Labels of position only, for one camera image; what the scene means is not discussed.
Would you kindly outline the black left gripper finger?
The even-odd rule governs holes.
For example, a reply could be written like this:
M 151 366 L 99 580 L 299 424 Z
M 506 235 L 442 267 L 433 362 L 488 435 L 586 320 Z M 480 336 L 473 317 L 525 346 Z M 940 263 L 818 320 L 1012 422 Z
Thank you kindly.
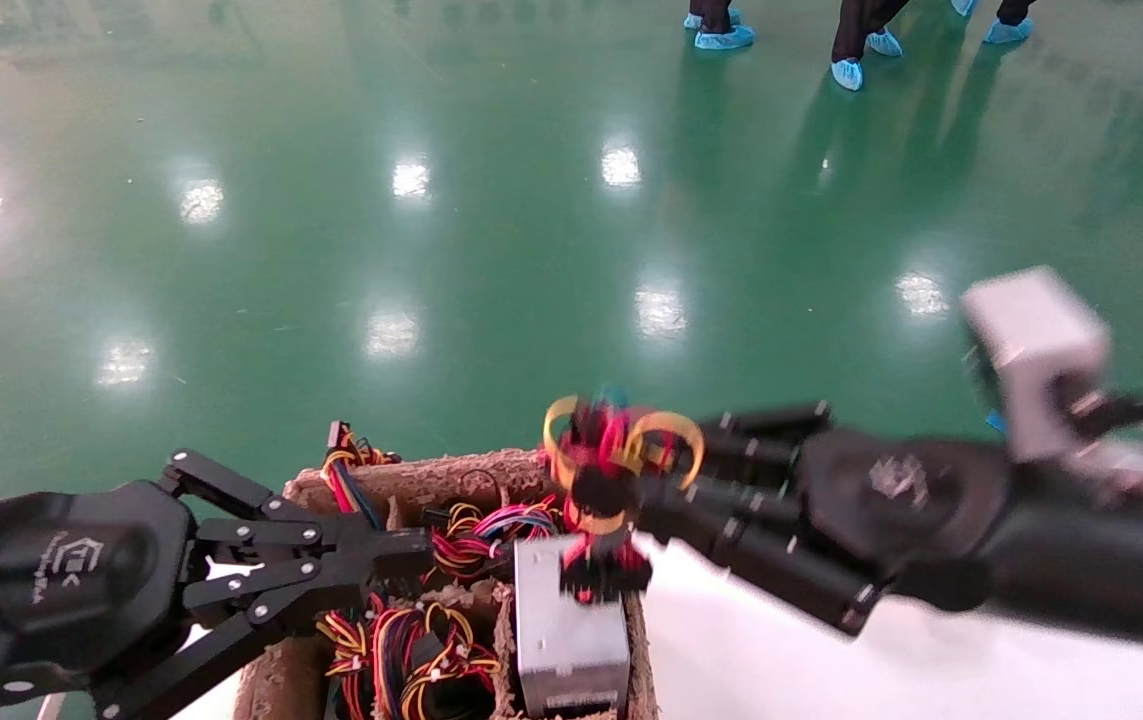
M 159 478 L 173 498 L 193 496 L 227 512 L 202 520 L 195 550 L 216 562 L 283 562 L 329 553 L 374 562 L 430 562 L 424 530 L 378 530 L 355 512 L 307 509 L 199 451 L 174 451 Z
M 99 719 L 170 719 L 200 701 L 265 648 L 306 632 L 315 615 L 365 602 L 374 579 L 419 577 L 430 559 L 318 559 L 310 574 L 291 566 L 296 579 L 256 595 L 250 607 L 235 611 L 197 639 L 128 682 L 103 685 L 91 691 Z

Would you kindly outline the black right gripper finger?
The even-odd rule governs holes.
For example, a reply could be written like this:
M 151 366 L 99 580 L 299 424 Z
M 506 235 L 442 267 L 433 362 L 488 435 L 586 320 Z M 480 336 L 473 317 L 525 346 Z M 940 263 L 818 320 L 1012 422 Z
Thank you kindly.
M 695 479 L 639 482 L 639 528 L 680 541 L 717 568 L 845 635 L 863 632 L 881 587 L 868 574 L 810 547 L 799 502 L 757 486 Z
M 788 493 L 808 438 L 832 427 L 828 402 L 790 403 L 748 413 L 724 411 L 696 421 L 705 442 L 692 487 L 744 486 Z

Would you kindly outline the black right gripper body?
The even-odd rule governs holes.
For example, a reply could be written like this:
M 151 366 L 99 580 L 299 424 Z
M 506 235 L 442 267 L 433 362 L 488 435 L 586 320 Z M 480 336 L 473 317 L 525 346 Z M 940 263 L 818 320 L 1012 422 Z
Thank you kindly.
M 796 480 L 814 531 L 892 593 L 988 601 L 993 573 L 981 544 L 1013 483 L 1000 446 L 826 430 L 801 446 Z

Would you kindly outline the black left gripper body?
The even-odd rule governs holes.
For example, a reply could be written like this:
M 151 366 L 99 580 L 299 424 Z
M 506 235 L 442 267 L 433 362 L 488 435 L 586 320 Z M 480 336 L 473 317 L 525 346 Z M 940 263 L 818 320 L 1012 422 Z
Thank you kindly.
M 147 480 L 0 499 L 0 707 L 86 693 L 104 717 L 173 717 L 203 694 L 186 646 L 195 515 Z

